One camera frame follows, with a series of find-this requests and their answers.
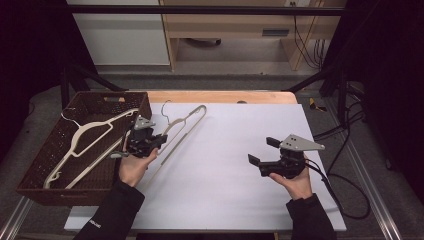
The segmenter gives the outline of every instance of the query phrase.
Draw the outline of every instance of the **metal hook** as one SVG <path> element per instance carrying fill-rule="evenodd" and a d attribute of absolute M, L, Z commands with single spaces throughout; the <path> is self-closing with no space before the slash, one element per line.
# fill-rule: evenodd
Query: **metal hook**
<path fill-rule="evenodd" d="M 168 125 L 169 125 L 169 117 L 168 117 L 168 115 L 163 114 L 163 107 L 165 107 L 165 104 L 167 102 L 172 102 L 172 101 L 171 100 L 166 100 L 165 103 L 163 103 L 163 105 L 162 105 L 162 108 L 160 110 L 160 113 L 162 114 L 162 116 L 166 117 L 166 119 L 168 120 Z"/>
<path fill-rule="evenodd" d="M 69 109 L 69 110 L 75 110 L 75 108 L 65 108 L 65 109 L 63 109 L 63 111 L 65 111 L 66 109 Z M 60 115 L 62 116 L 62 118 L 63 118 L 63 119 L 65 119 L 65 120 L 67 120 L 67 121 L 74 122 L 74 123 L 75 123 L 78 127 L 81 127 L 81 125 L 79 125 L 79 124 L 77 123 L 77 121 L 75 121 L 75 120 L 73 120 L 73 119 L 69 119 L 69 118 L 67 118 L 67 117 L 63 116 L 63 111 L 60 113 Z"/>

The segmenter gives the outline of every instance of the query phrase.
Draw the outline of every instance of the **wicker basket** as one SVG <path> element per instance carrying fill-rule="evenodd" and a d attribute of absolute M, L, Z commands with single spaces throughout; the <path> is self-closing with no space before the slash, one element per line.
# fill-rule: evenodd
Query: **wicker basket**
<path fill-rule="evenodd" d="M 63 115 L 82 126 L 89 122 L 106 121 L 134 108 L 139 109 L 138 114 L 142 117 L 151 118 L 152 111 L 146 92 L 79 92 Z M 113 121 L 112 131 L 80 157 L 71 156 L 60 170 L 59 179 L 51 183 L 50 189 L 44 189 L 44 181 L 68 152 L 71 139 L 78 130 L 74 122 L 60 118 L 18 185 L 17 192 L 45 206 L 99 205 L 117 177 L 117 161 L 107 157 L 72 189 L 65 187 L 114 142 L 122 138 L 134 119 L 135 115 Z M 100 126 L 86 131 L 79 138 L 75 152 L 81 152 L 108 128 Z"/>

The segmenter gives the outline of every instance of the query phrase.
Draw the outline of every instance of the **table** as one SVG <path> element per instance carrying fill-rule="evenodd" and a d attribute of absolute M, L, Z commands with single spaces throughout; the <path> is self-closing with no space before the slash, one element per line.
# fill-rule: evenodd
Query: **table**
<path fill-rule="evenodd" d="M 294 133 L 312 139 L 302 106 L 296 104 L 292 93 L 150 91 L 148 94 L 155 130 L 167 124 L 160 115 L 167 100 L 172 102 L 166 103 L 163 109 L 171 121 L 184 116 L 199 103 L 208 110 L 156 176 L 153 175 L 167 153 L 149 166 L 137 187 L 146 195 L 146 200 L 136 216 L 133 230 L 169 233 L 291 229 L 292 221 L 284 206 L 290 196 L 280 185 L 261 177 L 258 168 L 248 163 L 247 154 L 267 161 L 278 160 L 279 151 L 266 145 L 266 136 L 280 139 Z M 240 101 L 248 104 L 236 104 Z M 316 151 L 308 151 L 306 155 L 323 169 Z M 346 230 L 320 176 L 311 171 L 311 179 L 314 192 L 335 230 Z M 80 230 L 96 209 L 73 207 L 65 229 Z"/>

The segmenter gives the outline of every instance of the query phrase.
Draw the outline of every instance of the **person's left hand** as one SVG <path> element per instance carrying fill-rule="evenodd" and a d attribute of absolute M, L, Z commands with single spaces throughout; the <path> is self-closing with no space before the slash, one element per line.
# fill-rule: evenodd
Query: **person's left hand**
<path fill-rule="evenodd" d="M 128 184 L 131 187 L 137 186 L 140 180 L 143 178 L 147 167 L 153 160 L 158 156 L 158 148 L 153 149 L 150 156 L 146 158 L 138 158 L 134 155 L 123 157 L 121 165 L 119 167 L 119 177 L 122 182 Z"/>

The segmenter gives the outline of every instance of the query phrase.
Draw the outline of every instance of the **black sleeve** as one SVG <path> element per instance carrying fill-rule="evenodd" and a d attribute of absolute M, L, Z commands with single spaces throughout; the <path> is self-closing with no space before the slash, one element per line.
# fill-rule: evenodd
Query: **black sleeve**
<path fill-rule="evenodd" d="M 315 193 L 307 199 L 291 200 L 286 206 L 293 220 L 292 240 L 337 239 L 333 225 Z"/>
<path fill-rule="evenodd" d="M 118 180 L 74 239 L 125 239 L 143 201 L 142 193 Z"/>

